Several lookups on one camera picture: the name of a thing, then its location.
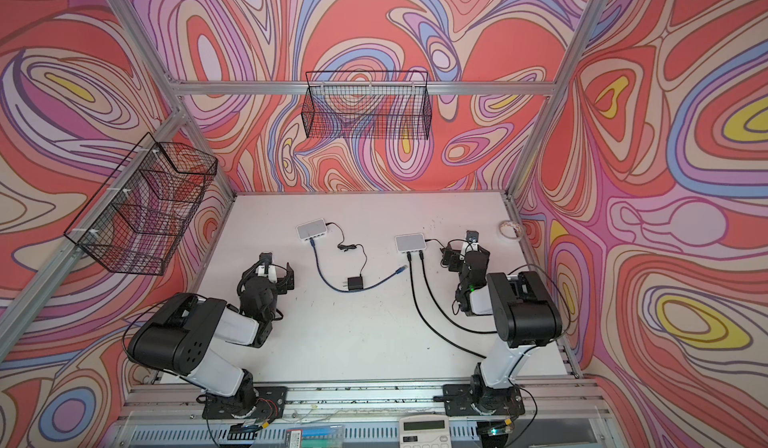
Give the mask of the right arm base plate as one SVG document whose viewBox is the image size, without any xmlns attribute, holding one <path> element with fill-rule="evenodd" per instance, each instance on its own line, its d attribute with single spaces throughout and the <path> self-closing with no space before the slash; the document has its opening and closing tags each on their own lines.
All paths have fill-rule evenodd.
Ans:
<svg viewBox="0 0 768 448">
<path fill-rule="evenodd" d="M 449 417 L 505 415 L 514 420 L 526 413 L 517 386 L 492 389 L 471 384 L 444 384 L 442 394 L 435 398 L 438 399 Z"/>
</svg>

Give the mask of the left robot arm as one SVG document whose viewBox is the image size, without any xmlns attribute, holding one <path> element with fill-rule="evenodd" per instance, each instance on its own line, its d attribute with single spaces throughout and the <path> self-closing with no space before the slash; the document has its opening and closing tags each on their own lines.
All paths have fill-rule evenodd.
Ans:
<svg viewBox="0 0 768 448">
<path fill-rule="evenodd" d="M 294 285 L 293 267 L 277 265 L 272 253 L 262 252 L 238 280 L 238 306 L 221 298 L 175 294 L 131 337 L 126 354 L 137 364 L 199 387 L 242 416 L 259 398 L 253 375 L 227 361 L 211 344 L 218 339 L 237 346 L 263 347 L 274 322 L 283 318 L 278 297 Z"/>
</svg>

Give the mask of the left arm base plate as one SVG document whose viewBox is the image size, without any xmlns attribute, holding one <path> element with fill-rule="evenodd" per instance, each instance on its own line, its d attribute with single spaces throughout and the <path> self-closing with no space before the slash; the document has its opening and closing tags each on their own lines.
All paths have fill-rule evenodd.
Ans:
<svg viewBox="0 0 768 448">
<path fill-rule="evenodd" d="M 203 406 L 206 420 L 274 421 L 283 416 L 288 388 L 286 386 L 257 386 L 232 397 L 203 393 L 196 402 Z"/>
</svg>

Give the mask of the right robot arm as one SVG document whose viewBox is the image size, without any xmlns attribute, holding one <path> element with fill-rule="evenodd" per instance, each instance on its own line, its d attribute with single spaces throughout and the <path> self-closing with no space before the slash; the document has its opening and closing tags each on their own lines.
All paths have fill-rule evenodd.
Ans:
<svg viewBox="0 0 768 448">
<path fill-rule="evenodd" d="M 535 349 L 563 334 L 563 317 L 539 266 L 526 263 L 509 273 L 489 272 L 490 252 L 475 243 L 444 257 L 459 276 L 454 295 L 459 310 L 493 318 L 497 339 L 470 382 L 472 407 L 491 414 L 516 398 L 517 375 Z"/>
</svg>

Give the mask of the white network switch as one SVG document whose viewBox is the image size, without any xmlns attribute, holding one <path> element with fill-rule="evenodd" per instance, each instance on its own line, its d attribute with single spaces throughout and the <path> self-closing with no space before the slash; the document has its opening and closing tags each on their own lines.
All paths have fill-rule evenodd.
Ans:
<svg viewBox="0 0 768 448">
<path fill-rule="evenodd" d="M 426 238 L 422 233 L 401 234 L 395 238 L 399 253 L 420 252 L 426 250 Z"/>
<path fill-rule="evenodd" d="M 324 236 L 328 232 L 328 224 L 323 218 L 319 218 L 298 225 L 296 231 L 300 240 L 309 241 Z"/>
</svg>

